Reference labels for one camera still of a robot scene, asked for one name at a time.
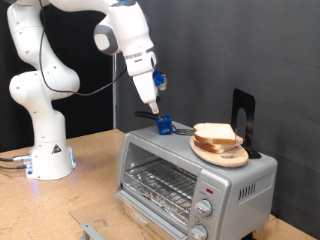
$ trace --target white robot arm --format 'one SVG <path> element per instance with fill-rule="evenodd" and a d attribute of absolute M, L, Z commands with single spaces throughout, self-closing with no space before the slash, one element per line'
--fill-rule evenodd
<path fill-rule="evenodd" d="M 9 27 L 20 58 L 37 71 L 15 76 L 10 83 L 13 99 L 31 115 L 35 145 L 30 151 L 28 178 L 54 180 L 71 173 L 73 164 L 66 145 L 64 116 L 54 110 L 51 101 L 71 96 L 51 91 L 44 83 L 39 64 L 43 27 L 39 0 L 4 0 L 8 9 Z M 98 49 L 108 55 L 123 52 L 127 70 L 133 77 L 141 100 L 158 113 L 158 89 L 153 80 L 157 59 L 149 37 L 145 16 L 137 2 L 115 0 L 41 0 L 64 11 L 95 10 L 107 16 L 94 31 Z M 46 38 L 42 46 L 42 70 L 52 89 L 77 92 L 80 87 L 75 71 L 65 66 L 54 54 Z"/>
<path fill-rule="evenodd" d="M 159 113 L 156 98 L 158 89 L 153 80 L 157 59 L 149 36 L 149 27 L 139 4 L 123 0 L 50 0 L 63 11 L 95 10 L 107 16 L 96 26 L 94 40 L 98 49 L 107 55 L 122 52 L 129 76 L 143 103 L 154 114 Z"/>

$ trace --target wooden table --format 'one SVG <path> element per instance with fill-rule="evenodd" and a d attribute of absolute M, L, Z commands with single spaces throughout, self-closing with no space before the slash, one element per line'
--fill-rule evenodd
<path fill-rule="evenodd" d="M 0 170 L 1 240 L 79 240 L 82 229 L 69 212 L 98 202 L 116 190 L 117 161 L 124 133 L 119 130 L 68 139 L 77 167 L 56 181 L 29 180 L 24 170 Z M 11 158 L 29 148 L 1 153 Z M 3 163 L 2 166 L 14 164 Z M 314 240 L 270 217 L 258 240 Z"/>

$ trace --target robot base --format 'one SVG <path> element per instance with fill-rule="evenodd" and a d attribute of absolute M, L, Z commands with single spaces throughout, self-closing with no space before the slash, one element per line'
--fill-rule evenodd
<path fill-rule="evenodd" d="M 60 179 L 68 176 L 75 167 L 72 149 L 66 145 L 65 139 L 50 143 L 37 142 L 30 154 L 32 168 L 26 169 L 29 179 Z"/>

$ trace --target toaster oven control panel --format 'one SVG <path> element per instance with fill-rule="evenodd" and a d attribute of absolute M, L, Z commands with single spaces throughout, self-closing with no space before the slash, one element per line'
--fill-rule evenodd
<path fill-rule="evenodd" d="M 201 181 L 199 194 L 194 194 L 194 217 L 190 235 L 194 240 L 210 240 L 219 210 L 221 190 Z"/>

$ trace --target black stand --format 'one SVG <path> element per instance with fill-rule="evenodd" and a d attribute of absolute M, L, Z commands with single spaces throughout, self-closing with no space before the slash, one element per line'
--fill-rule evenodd
<path fill-rule="evenodd" d="M 245 236 L 244 238 L 242 238 L 241 240 L 256 240 L 256 239 L 253 238 L 252 233 L 250 233 L 247 236 Z"/>
<path fill-rule="evenodd" d="M 248 152 L 249 159 L 261 158 L 261 155 L 258 152 L 254 151 L 251 147 L 255 106 L 256 106 L 256 101 L 253 96 L 251 96 L 248 93 L 242 92 L 237 88 L 234 89 L 231 127 L 235 131 L 235 129 L 237 128 L 238 112 L 241 108 L 243 108 L 247 116 L 247 124 L 246 124 L 246 136 L 242 146 Z"/>

